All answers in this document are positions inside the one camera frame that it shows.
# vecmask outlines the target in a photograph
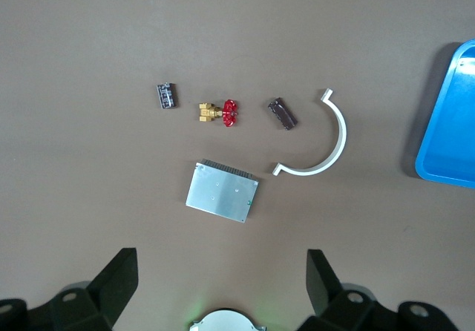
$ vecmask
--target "brass fitting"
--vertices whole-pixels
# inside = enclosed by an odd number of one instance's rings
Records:
[[[200,122],[211,122],[223,116],[223,109],[212,103],[200,103]]]

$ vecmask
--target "red valve handle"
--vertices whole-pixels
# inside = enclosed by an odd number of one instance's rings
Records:
[[[223,123],[226,127],[231,127],[236,123],[236,116],[238,115],[238,105],[232,99],[224,102],[223,107]]]

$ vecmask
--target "silver rectangular box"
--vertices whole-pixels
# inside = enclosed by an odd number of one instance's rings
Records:
[[[203,160],[194,168],[186,205],[244,223],[258,184],[250,173]]]

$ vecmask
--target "blue plastic bin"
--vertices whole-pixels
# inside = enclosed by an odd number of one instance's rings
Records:
[[[453,55],[416,171],[422,179],[475,189],[475,39]]]

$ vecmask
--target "curved white pipe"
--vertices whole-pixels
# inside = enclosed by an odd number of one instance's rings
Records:
[[[332,153],[320,164],[307,169],[293,169],[289,168],[288,166],[285,166],[282,163],[278,163],[274,168],[274,171],[272,172],[275,176],[277,176],[281,172],[281,170],[286,171],[289,174],[294,174],[301,177],[318,174],[322,171],[327,170],[340,157],[341,153],[343,152],[344,145],[347,142],[347,124],[345,123],[343,114],[341,114],[338,107],[336,107],[335,104],[330,101],[330,96],[332,96],[332,93],[333,91],[328,88],[325,90],[324,95],[321,97],[321,101],[332,109],[332,111],[336,115],[336,119],[338,120],[338,141],[336,142],[335,148],[333,149]]]

